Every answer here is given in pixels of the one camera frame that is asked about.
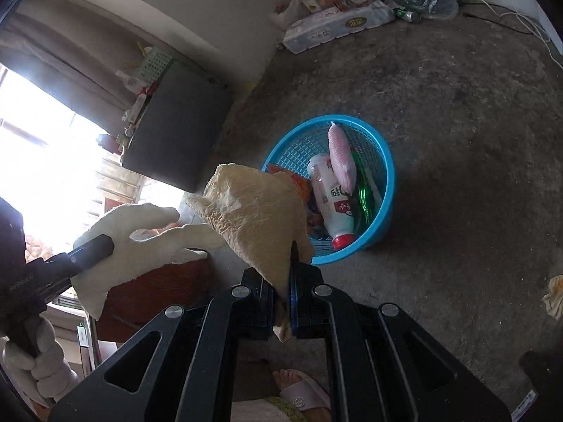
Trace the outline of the left white gloved hand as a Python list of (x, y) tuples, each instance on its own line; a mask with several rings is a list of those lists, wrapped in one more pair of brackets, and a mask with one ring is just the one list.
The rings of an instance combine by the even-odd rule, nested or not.
[(56, 341), (49, 320), (41, 317), (35, 339), (38, 347), (35, 357), (8, 340), (2, 360), (19, 389), (34, 403), (48, 408), (72, 391), (80, 379)]

